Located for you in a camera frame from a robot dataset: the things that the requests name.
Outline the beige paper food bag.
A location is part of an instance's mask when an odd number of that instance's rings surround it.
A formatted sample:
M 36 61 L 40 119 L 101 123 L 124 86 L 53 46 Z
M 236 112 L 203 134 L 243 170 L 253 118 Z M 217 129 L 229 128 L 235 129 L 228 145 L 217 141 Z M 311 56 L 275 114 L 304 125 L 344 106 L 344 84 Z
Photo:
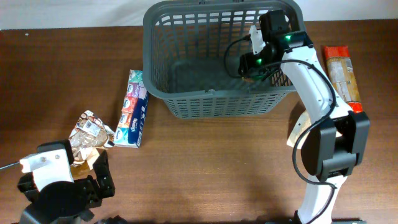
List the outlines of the beige paper food bag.
M 312 122 L 310 120 L 308 111 L 305 110 L 300 116 L 292 115 L 289 118 L 289 136 L 287 138 L 287 145 L 294 147 L 299 136 L 311 126 Z

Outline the grey plastic shopping basket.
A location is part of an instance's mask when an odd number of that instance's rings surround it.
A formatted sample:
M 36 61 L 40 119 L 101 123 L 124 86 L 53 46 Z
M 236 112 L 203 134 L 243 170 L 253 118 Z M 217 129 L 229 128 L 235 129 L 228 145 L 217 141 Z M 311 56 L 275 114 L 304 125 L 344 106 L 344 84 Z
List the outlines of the grey plastic shopping basket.
M 261 15 L 283 10 L 289 27 L 305 29 L 293 0 L 162 1 L 143 18 L 143 82 L 181 119 L 264 114 L 295 90 L 281 72 L 247 82 L 239 58 Z

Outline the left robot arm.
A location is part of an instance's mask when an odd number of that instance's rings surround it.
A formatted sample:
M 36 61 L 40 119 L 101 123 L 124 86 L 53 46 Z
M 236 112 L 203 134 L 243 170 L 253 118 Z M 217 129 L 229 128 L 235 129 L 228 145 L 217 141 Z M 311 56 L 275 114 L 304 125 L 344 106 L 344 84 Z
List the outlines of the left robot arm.
M 92 208 L 115 195 L 108 155 L 103 151 L 94 162 L 96 177 L 75 180 L 70 166 L 74 161 L 69 140 L 46 142 L 35 154 L 19 161 L 24 174 L 17 188 L 30 204 L 19 223 L 81 223 L 93 219 Z

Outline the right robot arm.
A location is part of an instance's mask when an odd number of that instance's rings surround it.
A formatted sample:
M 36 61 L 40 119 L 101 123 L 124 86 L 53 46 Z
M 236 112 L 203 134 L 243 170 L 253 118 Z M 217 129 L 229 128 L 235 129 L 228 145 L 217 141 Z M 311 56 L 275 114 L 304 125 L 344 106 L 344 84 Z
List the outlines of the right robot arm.
M 292 30 L 282 10 L 261 15 L 259 25 L 244 37 L 252 52 L 240 57 L 239 76 L 265 80 L 275 72 L 287 75 L 310 120 L 293 145 L 293 167 L 307 187 L 291 222 L 331 223 L 338 191 L 362 163 L 370 120 L 340 98 L 307 32 Z

